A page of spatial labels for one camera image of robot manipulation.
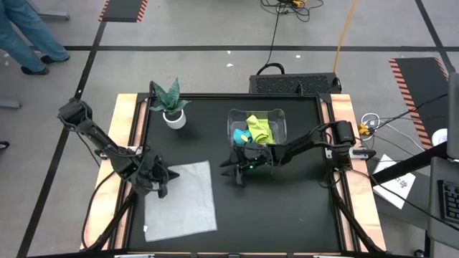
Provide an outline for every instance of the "blue pants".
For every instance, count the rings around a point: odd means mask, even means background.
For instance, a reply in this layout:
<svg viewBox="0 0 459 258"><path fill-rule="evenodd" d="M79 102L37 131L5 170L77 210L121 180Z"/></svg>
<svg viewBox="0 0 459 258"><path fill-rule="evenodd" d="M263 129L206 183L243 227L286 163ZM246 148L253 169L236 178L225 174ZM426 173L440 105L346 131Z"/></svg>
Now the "blue pants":
<svg viewBox="0 0 459 258"><path fill-rule="evenodd" d="M39 51L54 61L68 58L67 51L26 0L0 0L0 49L7 51L20 65L33 72L44 69L44 63L14 31L10 21Z"/></svg>

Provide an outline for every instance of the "white paper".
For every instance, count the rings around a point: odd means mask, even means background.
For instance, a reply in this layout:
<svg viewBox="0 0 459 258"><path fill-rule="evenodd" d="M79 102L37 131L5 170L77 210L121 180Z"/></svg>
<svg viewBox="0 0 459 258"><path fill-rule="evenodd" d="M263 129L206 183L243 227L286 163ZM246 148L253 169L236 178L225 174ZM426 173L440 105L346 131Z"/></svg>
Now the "white paper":
<svg viewBox="0 0 459 258"><path fill-rule="evenodd" d="M380 162L378 163L378 166L374 170L373 174L378 173L385 168L393 166L394 164L397 164L397 162L393 161L386 154L384 154ZM410 193L413 183L415 182L415 179L415 175L413 175L412 173L407 173L404 176L400 176L399 178L383 183L382 186L406 199L408 197L408 194ZM399 197L395 196L393 193L386 191L381 186L373 187L373 191L386 201L390 202L391 204L394 204L398 209L403 208L404 201Z"/></svg>
<svg viewBox="0 0 459 258"><path fill-rule="evenodd" d="M145 196L146 241L217 230L209 161L169 169L180 177L169 181L168 195Z"/></svg>

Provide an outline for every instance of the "wooden table frame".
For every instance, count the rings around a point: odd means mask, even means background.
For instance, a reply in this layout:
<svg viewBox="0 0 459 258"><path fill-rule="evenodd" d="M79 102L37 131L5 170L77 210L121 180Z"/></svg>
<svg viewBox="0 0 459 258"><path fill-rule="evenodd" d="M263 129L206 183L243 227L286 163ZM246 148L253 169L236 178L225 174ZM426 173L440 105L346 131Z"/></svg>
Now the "wooden table frame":
<svg viewBox="0 0 459 258"><path fill-rule="evenodd" d="M147 102L143 101L140 104L138 111L137 125L133 128L134 114L137 103L137 94L119 94L116 100L115 109L113 111L113 118L110 124L108 136L118 145L129 145L131 129L135 136L132 145L139 145L142 137L144 117L147 111ZM356 120L354 117L354 110L351 104L349 95L332 95L331 105L333 107L333 115L335 120L348 120L352 123L354 134L358 137L358 130ZM324 122L329 121L327 105L322 102L322 112ZM367 173L365 161L352 160L352 166L355 170ZM110 161L102 161L96 185L98 185L109 173L113 171ZM367 177L357 173L348 172L346 174L348 188L351 196L352 209L356 220L360 223L365 232L372 238L373 242L381 249L386 249L384 237L382 235L381 225L379 223L378 212L374 202L372 185ZM96 193L91 206L90 215L86 224L85 241L91 245L105 229L108 222L113 218L115 207L118 200L118 193L120 191L121 181L118 176L109 178ZM127 186L125 191L129 191L130 186ZM339 183L339 193L342 196L343 185ZM123 247L123 239L126 232L127 213L123 216L118 225L118 230L115 238L116 249ZM346 249L354 251L353 239L348 221L341 214L342 229L344 231L344 240ZM358 243L362 251L365 247L361 242Z"/></svg>

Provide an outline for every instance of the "transparent bin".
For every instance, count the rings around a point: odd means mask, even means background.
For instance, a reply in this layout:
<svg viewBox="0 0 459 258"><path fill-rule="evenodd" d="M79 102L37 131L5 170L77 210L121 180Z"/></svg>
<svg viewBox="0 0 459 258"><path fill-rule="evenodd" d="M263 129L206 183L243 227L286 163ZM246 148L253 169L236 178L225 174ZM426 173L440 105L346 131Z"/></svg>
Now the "transparent bin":
<svg viewBox="0 0 459 258"><path fill-rule="evenodd" d="M254 115L258 119L268 119L271 132L276 144L284 143L287 140L287 125L285 113L280 108L271 111L241 111L231 109L228 114L228 139L233 145L233 134L236 129L248 130L246 119Z"/></svg>

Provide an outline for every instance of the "green leaf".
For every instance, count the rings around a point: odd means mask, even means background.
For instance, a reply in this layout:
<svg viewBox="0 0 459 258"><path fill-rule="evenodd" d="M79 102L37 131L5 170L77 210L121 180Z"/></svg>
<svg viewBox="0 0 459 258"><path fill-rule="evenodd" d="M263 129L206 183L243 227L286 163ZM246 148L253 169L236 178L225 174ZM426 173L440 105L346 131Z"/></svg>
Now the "green leaf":
<svg viewBox="0 0 459 258"><path fill-rule="evenodd" d="M160 104L157 107L150 107L150 110L152 110L152 111L162 111L162 110L166 110L166 106L163 105L163 104Z"/></svg>
<svg viewBox="0 0 459 258"><path fill-rule="evenodd" d="M166 106L168 107L171 102L169 95L163 90L163 88L159 85L157 85L155 82L153 82L153 88L155 90L156 96L158 96L158 99Z"/></svg>
<svg viewBox="0 0 459 258"><path fill-rule="evenodd" d="M168 105L168 108L175 108L177 103L179 102L179 97L180 97L180 84L179 84L179 78L175 78L174 83L172 83L171 88L169 89L168 93L170 102L173 105Z"/></svg>
<svg viewBox="0 0 459 258"><path fill-rule="evenodd" d="M174 108L174 110L172 110L171 112L173 113L177 113L178 111L182 110L185 108L185 105L190 103L191 101L188 101L188 100L180 100L179 101L179 104L177 104L177 106Z"/></svg>

